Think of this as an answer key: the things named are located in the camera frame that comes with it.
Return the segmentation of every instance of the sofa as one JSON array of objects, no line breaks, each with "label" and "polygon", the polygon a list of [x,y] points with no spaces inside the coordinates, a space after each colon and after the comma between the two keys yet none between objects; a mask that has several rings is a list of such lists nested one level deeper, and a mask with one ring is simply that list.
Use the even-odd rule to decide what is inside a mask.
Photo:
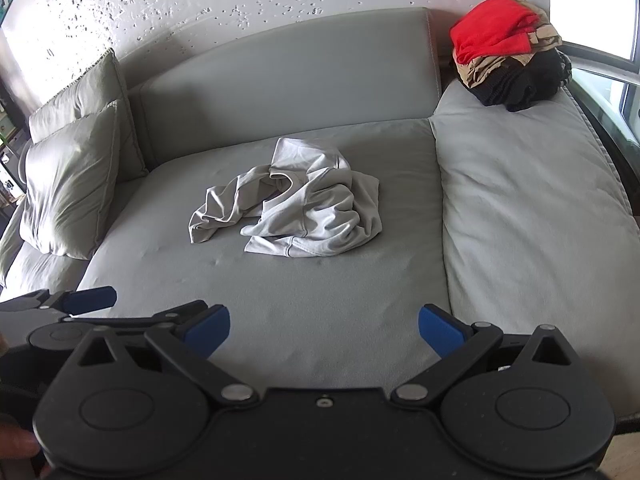
[{"label": "sofa", "polygon": [[[551,323],[618,415],[640,411],[640,232],[607,152],[564,89],[517,113],[456,80],[443,92],[434,40],[427,9],[343,14],[130,89],[145,174],[115,184],[90,260],[22,243],[18,208],[0,299],[111,285],[108,316],[224,304],[231,334],[212,359],[261,388],[389,390],[438,359],[417,330],[425,303],[505,332]],[[190,244],[207,188],[268,164],[282,136],[328,140],[375,176],[382,232],[329,258],[243,252],[251,218]]]}]

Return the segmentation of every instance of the window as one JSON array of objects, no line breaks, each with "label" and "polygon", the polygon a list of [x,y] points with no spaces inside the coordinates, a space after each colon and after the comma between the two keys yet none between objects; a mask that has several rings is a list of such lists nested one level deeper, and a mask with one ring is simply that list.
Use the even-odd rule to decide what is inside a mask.
[{"label": "window", "polygon": [[634,59],[637,0],[551,0],[550,6],[564,41]]}]

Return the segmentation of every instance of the sofa cushion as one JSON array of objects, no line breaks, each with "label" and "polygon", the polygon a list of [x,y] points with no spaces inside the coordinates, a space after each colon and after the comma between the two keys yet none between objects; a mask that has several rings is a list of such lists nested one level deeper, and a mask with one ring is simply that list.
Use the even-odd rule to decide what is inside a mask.
[{"label": "sofa cushion", "polygon": [[89,114],[98,113],[108,103],[116,100],[121,100],[124,105],[120,116],[118,182],[145,176],[147,171],[138,146],[127,86],[112,49],[31,115],[31,139],[38,143],[63,126]]},{"label": "sofa cushion", "polygon": [[[130,180],[122,184],[116,184],[113,193],[113,200],[109,208],[107,216],[107,229],[111,227],[113,221],[123,210],[124,206],[131,199],[140,185],[144,182],[144,178]],[[4,231],[2,240],[0,241],[0,271],[3,273],[4,282],[2,286],[4,290],[0,294],[0,301],[10,300],[16,296],[33,292],[41,288],[48,289],[51,293],[60,290],[76,290],[87,265],[86,260],[77,260],[68,256],[54,256],[53,254],[42,254],[29,244],[23,243],[20,238],[19,226],[22,218],[22,206],[14,212],[12,224],[15,224],[14,233],[11,236],[11,242],[5,242],[4,237],[9,231],[9,227]],[[2,248],[11,247],[15,250],[15,254],[9,260],[8,254],[2,251]]]},{"label": "sofa cushion", "polygon": [[458,81],[430,119],[453,313],[562,330],[619,415],[640,411],[640,238],[609,155],[563,91],[483,107]]},{"label": "sofa cushion", "polygon": [[106,229],[118,174],[122,101],[34,144],[20,236],[41,253],[88,260]]},{"label": "sofa cushion", "polygon": [[46,288],[52,294],[61,290],[76,290],[89,264],[68,256],[42,254],[24,243],[6,276],[6,288],[0,301],[7,301],[34,290]]},{"label": "sofa cushion", "polygon": [[342,124],[428,117],[440,72],[424,8],[350,12],[209,50],[130,93],[149,167]]},{"label": "sofa cushion", "polygon": [[354,171],[380,180],[383,231],[328,258],[245,253],[244,225],[190,244],[207,188],[271,161],[276,138],[185,156],[145,179],[92,259],[80,288],[113,285],[114,316],[149,316],[188,301],[222,303],[229,339],[213,361],[264,386],[385,386],[436,355],[418,334],[425,303],[449,310],[442,262],[442,190],[426,120],[328,128]]},{"label": "sofa cushion", "polygon": [[6,287],[6,276],[11,268],[18,251],[22,247],[22,238],[20,238],[20,221],[22,220],[22,212],[24,211],[24,200],[22,200],[15,208],[14,214],[7,224],[7,227],[0,238],[0,285]]}]

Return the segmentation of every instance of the white garment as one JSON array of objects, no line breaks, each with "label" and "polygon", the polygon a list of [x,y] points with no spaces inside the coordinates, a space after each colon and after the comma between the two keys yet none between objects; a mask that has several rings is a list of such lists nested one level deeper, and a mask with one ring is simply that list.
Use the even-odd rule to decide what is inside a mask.
[{"label": "white garment", "polygon": [[240,231],[251,237],[244,248],[248,253],[333,256],[382,231],[378,180],[352,171],[321,139],[282,137],[270,165],[207,189],[205,203],[189,222],[191,243],[209,240],[242,216],[260,216],[256,225]]}]

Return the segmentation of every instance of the throw pillow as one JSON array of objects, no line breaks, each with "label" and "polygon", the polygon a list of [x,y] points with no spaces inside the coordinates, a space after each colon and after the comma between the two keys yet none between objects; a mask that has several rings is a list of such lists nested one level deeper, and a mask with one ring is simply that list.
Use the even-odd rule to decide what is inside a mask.
[{"label": "throw pillow", "polygon": [[113,102],[27,153],[20,236],[41,253],[89,260],[102,241],[118,173],[123,107]]},{"label": "throw pillow", "polygon": [[102,110],[108,103],[123,101],[120,115],[120,164],[118,182],[126,182],[148,174],[138,145],[133,117],[127,97],[127,86],[112,49],[76,81],[51,98],[29,118],[34,144],[49,137],[63,126]]}]

